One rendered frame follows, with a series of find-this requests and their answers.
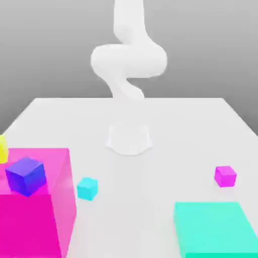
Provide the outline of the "small cyan cube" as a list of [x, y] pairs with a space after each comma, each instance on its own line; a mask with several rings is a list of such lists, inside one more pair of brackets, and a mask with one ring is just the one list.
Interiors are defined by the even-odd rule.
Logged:
[[78, 198], [92, 201], [98, 193], [98, 180], [83, 177], [77, 185]]

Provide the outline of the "small magenta cube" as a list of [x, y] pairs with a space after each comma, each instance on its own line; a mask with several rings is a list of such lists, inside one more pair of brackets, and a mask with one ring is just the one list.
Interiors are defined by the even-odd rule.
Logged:
[[231, 166], [217, 166], [214, 180], [219, 187], [233, 187], [236, 182], [237, 173]]

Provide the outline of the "large turquoise box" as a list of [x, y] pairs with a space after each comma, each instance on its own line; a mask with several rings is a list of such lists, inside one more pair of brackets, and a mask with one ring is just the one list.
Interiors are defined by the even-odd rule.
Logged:
[[258, 237], [238, 202], [175, 202], [180, 258], [258, 258]]

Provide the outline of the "large pink box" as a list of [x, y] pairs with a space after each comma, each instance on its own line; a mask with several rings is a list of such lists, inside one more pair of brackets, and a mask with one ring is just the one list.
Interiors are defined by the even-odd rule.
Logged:
[[[11, 191], [5, 169], [23, 157], [43, 163], [46, 184]], [[68, 148], [10, 148], [0, 164], [0, 258], [66, 258], [77, 215]]]

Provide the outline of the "small blue cube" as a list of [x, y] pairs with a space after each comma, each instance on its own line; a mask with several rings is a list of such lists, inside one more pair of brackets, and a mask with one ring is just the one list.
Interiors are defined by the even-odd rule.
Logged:
[[46, 184], [43, 163], [29, 157], [11, 164], [5, 172], [10, 189], [27, 197]]

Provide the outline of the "small yellow cube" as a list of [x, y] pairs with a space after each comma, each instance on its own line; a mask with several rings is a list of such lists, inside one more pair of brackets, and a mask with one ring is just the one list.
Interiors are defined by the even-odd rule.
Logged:
[[7, 148], [6, 138], [0, 135], [0, 164], [7, 163], [9, 150]]

